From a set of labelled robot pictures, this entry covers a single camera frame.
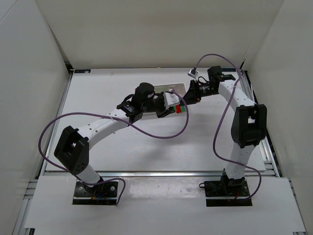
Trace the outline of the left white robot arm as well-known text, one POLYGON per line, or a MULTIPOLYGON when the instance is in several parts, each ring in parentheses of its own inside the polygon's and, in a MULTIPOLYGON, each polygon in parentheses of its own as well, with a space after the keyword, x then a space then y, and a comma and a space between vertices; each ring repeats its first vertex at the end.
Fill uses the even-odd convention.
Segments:
POLYGON ((102 193, 102 178, 89 164, 89 151, 102 139, 140 120, 144 113, 156 113, 165 117, 173 113, 180 103, 177 95, 170 92, 156 93, 150 83, 140 83, 109 113, 109 118, 100 118, 79 128, 66 127, 60 136, 54 156, 73 175, 82 180, 84 189, 92 194, 102 193))

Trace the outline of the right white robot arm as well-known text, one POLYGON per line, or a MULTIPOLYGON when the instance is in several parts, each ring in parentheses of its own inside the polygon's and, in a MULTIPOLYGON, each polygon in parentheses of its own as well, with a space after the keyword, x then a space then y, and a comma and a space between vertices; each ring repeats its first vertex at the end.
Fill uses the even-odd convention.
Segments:
POLYGON ((191 105, 200 102, 203 97, 221 95, 227 101, 227 108, 234 111, 231 125, 234 144, 221 179, 208 182, 204 187, 213 196, 245 196, 245 169, 250 155, 266 137, 267 108, 251 100, 239 87, 239 80, 231 74, 223 74, 220 66, 209 68, 207 73, 208 79, 200 82, 195 68, 188 72, 192 80, 183 99, 191 105))

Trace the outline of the green red lego stack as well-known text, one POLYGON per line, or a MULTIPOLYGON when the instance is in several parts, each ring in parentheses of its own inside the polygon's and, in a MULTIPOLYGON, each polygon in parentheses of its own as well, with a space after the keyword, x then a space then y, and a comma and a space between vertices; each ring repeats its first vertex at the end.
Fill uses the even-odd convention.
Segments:
POLYGON ((185 113, 186 112, 186 108, 184 105, 176 105, 174 107, 174 111, 177 113, 177 114, 180 114, 180 113, 185 113))

